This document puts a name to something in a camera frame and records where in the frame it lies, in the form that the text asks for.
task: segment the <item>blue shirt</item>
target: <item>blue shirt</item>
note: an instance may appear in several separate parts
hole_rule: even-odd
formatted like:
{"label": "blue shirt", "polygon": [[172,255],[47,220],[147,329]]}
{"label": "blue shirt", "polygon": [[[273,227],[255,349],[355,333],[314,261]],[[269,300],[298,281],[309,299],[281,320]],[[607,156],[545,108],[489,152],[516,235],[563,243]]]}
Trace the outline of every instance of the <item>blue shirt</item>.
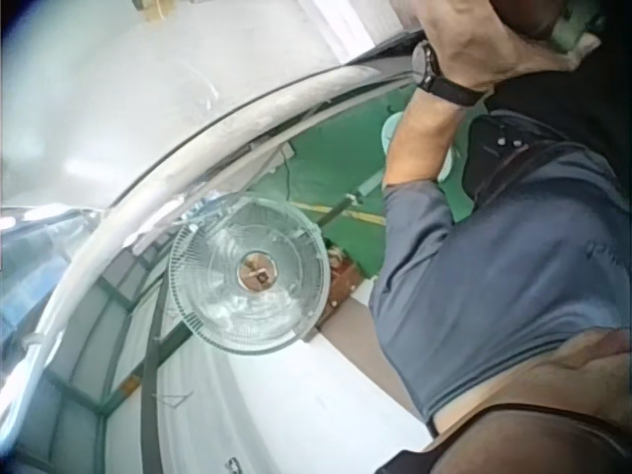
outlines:
{"label": "blue shirt", "polygon": [[560,156],[454,224],[431,182],[385,190],[370,309],[428,423],[481,382],[585,330],[630,326],[630,206],[606,161]]}

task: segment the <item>shirt sleeve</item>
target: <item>shirt sleeve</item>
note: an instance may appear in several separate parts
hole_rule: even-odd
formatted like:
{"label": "shirt sleeve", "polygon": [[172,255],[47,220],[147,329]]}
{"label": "shirt sleeve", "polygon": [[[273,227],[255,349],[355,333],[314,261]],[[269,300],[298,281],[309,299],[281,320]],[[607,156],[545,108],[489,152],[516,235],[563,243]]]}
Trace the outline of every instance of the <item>shirt sleeve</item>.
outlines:
{"label": "shirt sleeve", "polygon": [[387,187],[384,200],[386,252],[369,302],[378,338],[384,336],[379,334],[380,323],[391,315],[405,314],[433,256],[454,225],[445,195],[433,182]]}

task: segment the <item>wrist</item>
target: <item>wrist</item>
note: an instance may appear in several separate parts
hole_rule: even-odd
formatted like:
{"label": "wrist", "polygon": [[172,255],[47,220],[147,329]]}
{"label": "wrist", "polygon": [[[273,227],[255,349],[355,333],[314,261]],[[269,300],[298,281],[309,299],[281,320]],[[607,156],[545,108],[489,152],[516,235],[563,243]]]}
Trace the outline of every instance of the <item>wrist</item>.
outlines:
{"label": "wrist", "polygon": [[439,137],[456,131],[465,116],[465,110],[462,106],[417,89],[404,113],[404,120],[418,132]]}

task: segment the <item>fan guard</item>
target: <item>fan guard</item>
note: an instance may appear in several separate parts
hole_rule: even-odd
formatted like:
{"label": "fan guard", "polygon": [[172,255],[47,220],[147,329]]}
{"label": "fan guard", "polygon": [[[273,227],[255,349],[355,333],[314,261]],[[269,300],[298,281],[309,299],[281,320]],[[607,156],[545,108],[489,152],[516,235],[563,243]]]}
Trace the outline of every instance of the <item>fan guard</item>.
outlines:
{"label": "fan guard", "polygon": [[169,285],[189,328],[235,354],[265,354],[305,336],[329,292],[319,227],[286,202],[250,193],[208,203],[178,233]]}

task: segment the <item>fingers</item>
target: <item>fingers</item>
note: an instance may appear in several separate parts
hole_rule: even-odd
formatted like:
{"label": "fingers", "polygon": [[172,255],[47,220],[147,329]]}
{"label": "fingers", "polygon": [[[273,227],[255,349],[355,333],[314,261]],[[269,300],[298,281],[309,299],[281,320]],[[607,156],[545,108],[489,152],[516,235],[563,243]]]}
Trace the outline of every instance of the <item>fingers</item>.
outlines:
{"label": "fingers", "polygon": [[600,45],[601,41],[599,38],[595,35],[591,35],[590,33],[585,33],[576,48],[567,54],[569,62],[575,66],[574,69],[582,64],[582,61],[584,61],[584,59],[586,59],[589,54],[596,50]]}
{"label": "fingers", "polygon": [[585,34],[574,50],[560,54],[542,43],[527,42],[524,39],[519,41],[523,44],[523,62],[520,69],[524,74],[539,71],[574,71],[601,44],[596,36]]}

